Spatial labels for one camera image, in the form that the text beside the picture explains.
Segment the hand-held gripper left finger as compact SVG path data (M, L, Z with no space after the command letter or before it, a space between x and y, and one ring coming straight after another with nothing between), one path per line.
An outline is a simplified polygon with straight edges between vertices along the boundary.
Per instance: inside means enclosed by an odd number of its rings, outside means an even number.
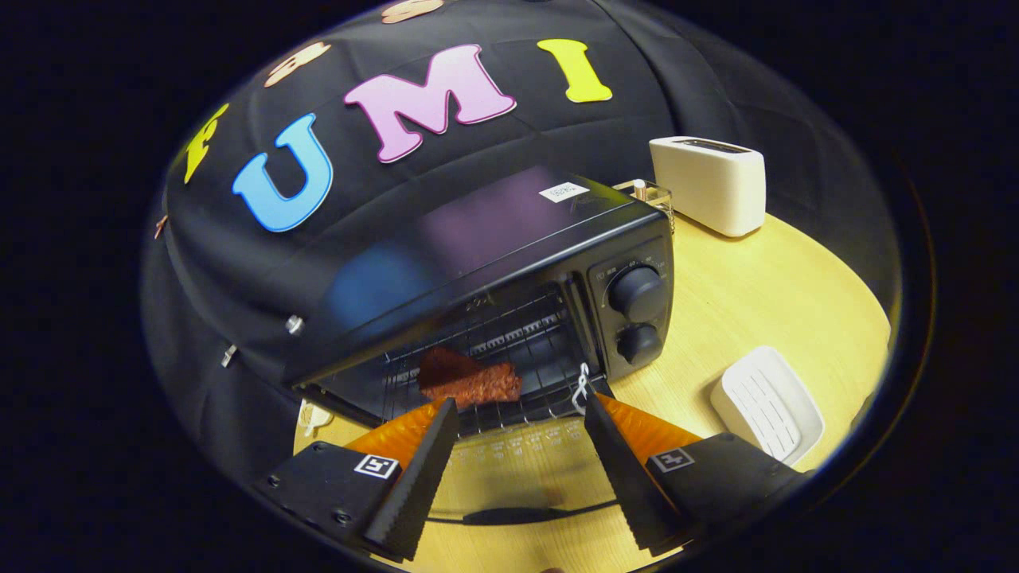
M458 435L455 400L434 400L345 446L310 442L255 490L328 540L411 561Z

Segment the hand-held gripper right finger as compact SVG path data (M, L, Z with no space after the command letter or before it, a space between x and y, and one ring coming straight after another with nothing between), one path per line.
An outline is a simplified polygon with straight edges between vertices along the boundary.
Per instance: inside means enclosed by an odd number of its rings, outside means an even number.
M699 438L600 392L587 396L584 425L634 542L652 555L729 536L806 482L734 433Z

